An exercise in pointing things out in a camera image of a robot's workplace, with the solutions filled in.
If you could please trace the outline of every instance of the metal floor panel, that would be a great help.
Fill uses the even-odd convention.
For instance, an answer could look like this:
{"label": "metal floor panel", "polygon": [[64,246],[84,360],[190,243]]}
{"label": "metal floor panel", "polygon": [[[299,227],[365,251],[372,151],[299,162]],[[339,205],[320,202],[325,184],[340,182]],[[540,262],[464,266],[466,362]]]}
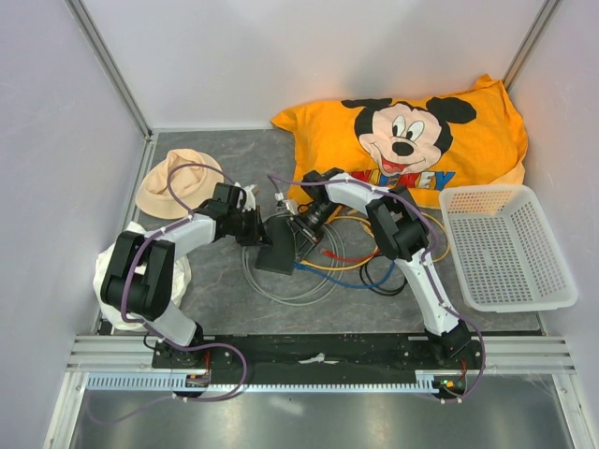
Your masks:
{"label": "metal floor panel", "polygon": [[[99,419],[115,419],[155,392],[87,392]],[[549,376],[489,377],[461,405],[416,395],[246,393],[230,401],[166,401],[100,427],[81,413],[73,449],[440,448],[568,449]]]}

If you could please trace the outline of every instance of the white plastic basket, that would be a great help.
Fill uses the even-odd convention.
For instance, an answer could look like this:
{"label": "white plastic basket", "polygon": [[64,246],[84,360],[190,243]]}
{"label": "white plastic basket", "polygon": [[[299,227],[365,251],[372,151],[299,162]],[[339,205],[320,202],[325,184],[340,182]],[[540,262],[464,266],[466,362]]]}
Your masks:
{"label": "white plastic basket", "polygon": [[440,201],[461,291],[470,307],[548,311],[577,301],[570,270],[530,188],[448,188]]}

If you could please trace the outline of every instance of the metal profile rail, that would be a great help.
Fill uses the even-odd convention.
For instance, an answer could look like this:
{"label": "metal profile rail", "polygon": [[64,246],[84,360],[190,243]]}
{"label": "metal profile rail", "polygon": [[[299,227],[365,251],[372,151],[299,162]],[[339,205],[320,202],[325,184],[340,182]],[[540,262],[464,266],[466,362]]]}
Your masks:
{"label": "metal profile rail", "polygon": [[67,448],[71,444],[88,374],[68,372],[54,406],[54,414],[48,427],[44,449]]}
{"label": "metal profile rail", "polygon": [[[413,384],[248,384],[240,391],[248,393],[438,393],[432,386],[434,376],[418,374]],[[195,386],[186,382],[186,374],[146,372],[93,372],[88,390],[109,391],[212,391],[227,392],[235,384]]]}
{"label": "metal profile rail", "polygon": [[[151,350],[143,338],[130,336],[77,337],[68,361],[69,372],[167,372],[153,369]],[[148,339],[150,344],[156,337]],[[486,337],[487,374],[573,374],[574,363],[561,337]],[[203,372],[202,369],[186,372]],[[427,369],[420,372],[446,374]]]}

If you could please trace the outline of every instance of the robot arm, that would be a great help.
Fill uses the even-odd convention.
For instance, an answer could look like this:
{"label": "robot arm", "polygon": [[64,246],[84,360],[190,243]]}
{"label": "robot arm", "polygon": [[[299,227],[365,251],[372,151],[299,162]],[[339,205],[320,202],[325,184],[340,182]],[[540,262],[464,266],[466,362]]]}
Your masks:
{"label": "robot arm", "polygon": [[[128,291],[127,314],[141,318],[149,327],[181,346],[202,343],[202,328],[170,301],[173,266],[176,260],[225,236],[234,236],[241,246],[269,245],[256,206],[253,186],[241,189],[218,183],[212,199],[193,216],[151,241],[136,268]],[[141,235],[125,231],[116,240],[100,296],[103,302],[121,309],[125,279],[141,244],[155,231]]]}
{"label": "robot arm", "polygon": [[[340,173],[330,179],[345,181],[352,177],[347,173]],[[454,329],[458,325],[458,318],[447,311],[447,309],[452,311],[454,309],[434,269],[431,255],[426,254],[424,260],[422,257],[427,241],[424,227],[419,220],[410,217],[409,210],[401,205],[387,201],[381,194],[353,183],[327,184],[326,190],[331,202],[349,206],[368,215],[373,226],[374,238],[381,252],[395,261],[412,288],[422,311],[424,327],[431,334],[439,337]],[[381,187],[377,190],[388,191],[388,188]],[[413,203],[407,189],[400,186],[396,190],[397,195]],[[402,215],[397,223],[391,215],[392,211]],[[441,298],[437,297],[435,290],[439,292]]]}
{"label": "robot arm", "polygon": [[[292,215],[291,226],[285,226],[295,228],[310,245],[300,255],[295,253],[294,245],[291,256],[303,258],[317,244],[320,227],[340,205],[359,210],[368,216],[383,255],[395,262],[409,282],[422,311],[429,340],[440,348],[443,356],[452,356],[461,350],[470,341],[470,334],[466,324],[456,317],[431,256],[425,253],[426,228],[417,217],[402,203],[347,182],[353,178],[340,170],[331,170],[323,176],[312,172],[304,180],[335,182],[305,188],[314,202],[303,214]],[[377,187],[376,190],[388,189]],[[416,207],[403,186],[391,192]],[[188,223],[165,232],[150,244],[142,259],[145,273],[134,276],[127,311],[134,317],[142,317],[153,329],[182,346],[200,343],[201,326],[170,303],[172,268],[178,258],[227,235],[234,236],[244,246],[277,245],[264,230],[251,190],[217,184],[213,198],[203,203]],[[101,290],[105,303],[120,309],[124,279],[135,252],[146,238],[123,232],[117,239]]]}

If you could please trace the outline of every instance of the white wall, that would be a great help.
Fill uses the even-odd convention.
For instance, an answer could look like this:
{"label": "white wall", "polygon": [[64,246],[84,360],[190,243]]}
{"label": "white wall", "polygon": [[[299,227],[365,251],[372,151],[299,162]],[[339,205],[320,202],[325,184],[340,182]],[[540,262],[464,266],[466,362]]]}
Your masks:
{"label": "white wall", "polygon": [[0,61],[0,445],[31,449],[91,329],[142,138],[62,0],[0,3]]}
{"label": "white wall", "polygon": [[153,127],[264,127],[322,98],[502,78],[542,0],[85,0]]}
{"label": "white wall", "polygon": [[578,303],[545,314],[567,338],[599,418],[599,3],[563,2],[512,98],[527,124],[526,183],[538,194],[577,279]]}

